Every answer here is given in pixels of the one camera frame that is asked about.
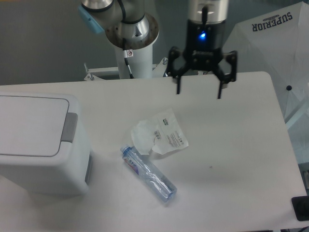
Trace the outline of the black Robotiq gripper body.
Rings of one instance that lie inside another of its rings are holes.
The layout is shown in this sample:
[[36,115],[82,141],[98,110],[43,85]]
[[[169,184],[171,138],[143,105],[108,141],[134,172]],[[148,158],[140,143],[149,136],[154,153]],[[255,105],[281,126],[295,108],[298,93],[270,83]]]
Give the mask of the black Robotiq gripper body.
[[222,59],[224,32],[225,21],[214,24],[187,21],[183,58],[189,69],[209,71],[211,63]]

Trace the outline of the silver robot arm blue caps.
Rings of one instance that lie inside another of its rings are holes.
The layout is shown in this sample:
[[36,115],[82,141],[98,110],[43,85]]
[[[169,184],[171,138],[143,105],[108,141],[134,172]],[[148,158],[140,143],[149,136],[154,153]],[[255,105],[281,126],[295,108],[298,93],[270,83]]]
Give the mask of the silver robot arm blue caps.
[[[227,8],[226,0],[189,1],[185,48],[172,47],[167,65],[178,94],[188,70],[212,72],[220,81],[218,96],[224,86],[236,80],[237,52],[222,52]],[[146,19],[142,0],[83,0],[81,11],[102,29],[119,23],[140,25]]]

